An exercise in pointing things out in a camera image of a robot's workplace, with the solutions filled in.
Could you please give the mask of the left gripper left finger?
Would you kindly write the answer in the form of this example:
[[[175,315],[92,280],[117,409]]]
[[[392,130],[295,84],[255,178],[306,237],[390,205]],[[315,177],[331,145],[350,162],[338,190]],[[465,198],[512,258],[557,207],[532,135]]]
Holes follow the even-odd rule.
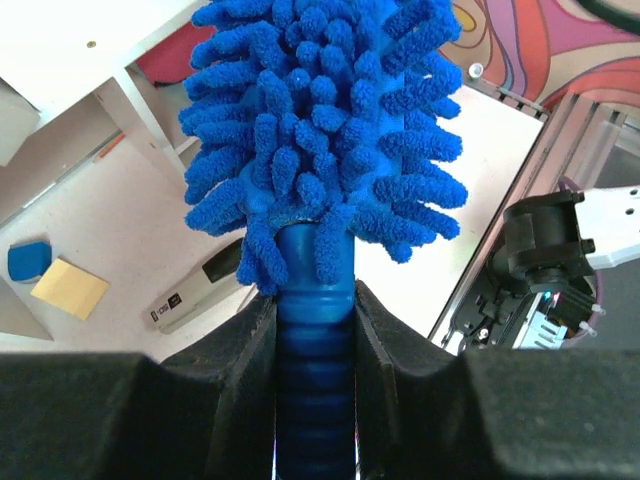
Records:
[[[139,353],[5,354],[5,479],[268,479],[276,306],[257,297],[156,362]]]

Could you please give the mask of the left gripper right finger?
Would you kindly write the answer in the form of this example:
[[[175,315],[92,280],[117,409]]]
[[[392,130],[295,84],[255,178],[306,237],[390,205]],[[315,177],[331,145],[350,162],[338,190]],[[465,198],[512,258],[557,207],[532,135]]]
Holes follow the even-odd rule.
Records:
[[[365,479],[635,479],[639,355],[452,355],[356,285],[356,419]]]

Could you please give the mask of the blue microfiber duster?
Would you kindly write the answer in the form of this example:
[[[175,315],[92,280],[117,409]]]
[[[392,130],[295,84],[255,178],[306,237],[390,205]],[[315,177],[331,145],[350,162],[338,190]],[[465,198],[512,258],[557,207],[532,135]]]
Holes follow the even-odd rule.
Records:
[[[240,283],[277,300],[275,463],[281,479],[356,472],[354,243],[398,263],[460,228],[466,188],[440,126],[463,79],[440,55],[448,1],[211,1],[182,130],[187,225],[245,233]]]

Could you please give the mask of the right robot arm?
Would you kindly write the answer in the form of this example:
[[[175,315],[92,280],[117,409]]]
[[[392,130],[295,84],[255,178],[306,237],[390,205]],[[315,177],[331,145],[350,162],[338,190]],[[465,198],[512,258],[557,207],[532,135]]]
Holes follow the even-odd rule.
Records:
[[[449,331],[459,351],[557,350],[594,337],[606,313],[602,271],[638,257],[638,186],[525,198],[504,212]]]

